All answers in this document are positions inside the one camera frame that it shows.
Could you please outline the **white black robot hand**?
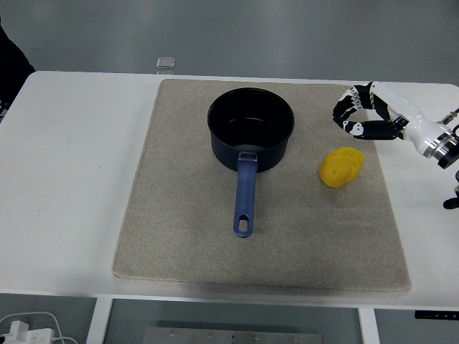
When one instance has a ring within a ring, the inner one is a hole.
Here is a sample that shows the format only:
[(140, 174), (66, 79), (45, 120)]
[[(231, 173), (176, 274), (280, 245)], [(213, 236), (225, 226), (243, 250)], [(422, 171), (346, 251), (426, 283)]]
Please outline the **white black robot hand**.
[[(381, 119), (350, 120), (359, 109), (374, 110)], [(446, 124), (428, 120), (385, 82), (354, 85), (347, 90), (333, 109), (333, 121), (360, 140), (408, 140), (424, 157), (436, 158), (442, 168), (458, 158), (458, 136)]]

